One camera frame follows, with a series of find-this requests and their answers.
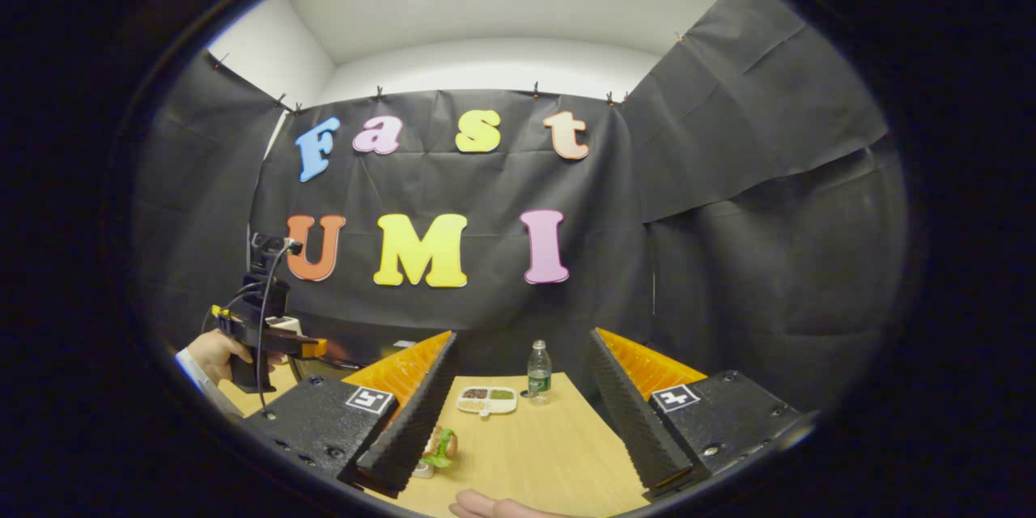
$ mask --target plastic bottle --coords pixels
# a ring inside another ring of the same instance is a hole
[[[534,405],[547,404],[550,391],[550,355],[547,354],[547,342],[533,342],[533,354],[528,357],[528,397]]]

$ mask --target human hand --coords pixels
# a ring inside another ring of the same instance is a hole
[[[230,379],[230,355],[236,355],[246,363],[252,364],[252,354],[243,344],[223,334],[220,329],[209,330],[188,345],[188,352],[194,362],[212,382],[219,384],[223,379]],[[266,352],[266,370],[274,372],[270,362],[283,363],[286,359],[281,352]]]
[[[457,503],[451,503],[450,511],[460,518],[572,518],[535,510],[511,498],[493,499],[474,490],[457,492]]]

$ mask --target table surface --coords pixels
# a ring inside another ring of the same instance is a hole
[[[278,393],[295,384],[288,366],[270,374]],[[459,375],[439,415],[439,425],[458,438],[457,456],[448,468],[436,468],[430,480],[411,478],[399,498],[368,493],[388,502],[435,517],[455,518],[449,510],[457,492],[472,488],[494,498],[513,498],[558,514],[613,516],[648,505],[633,463],[617,435],[583,399],[565,373],[555,372],[550,402],[533,406],[519,397],[507,414],[480,418],[457,409],[457,397],[467,386],[527,387],[525,375],[474,377]],[[229,381],[220,390],[246,415],[259,410],[259,397],[246,395]]]

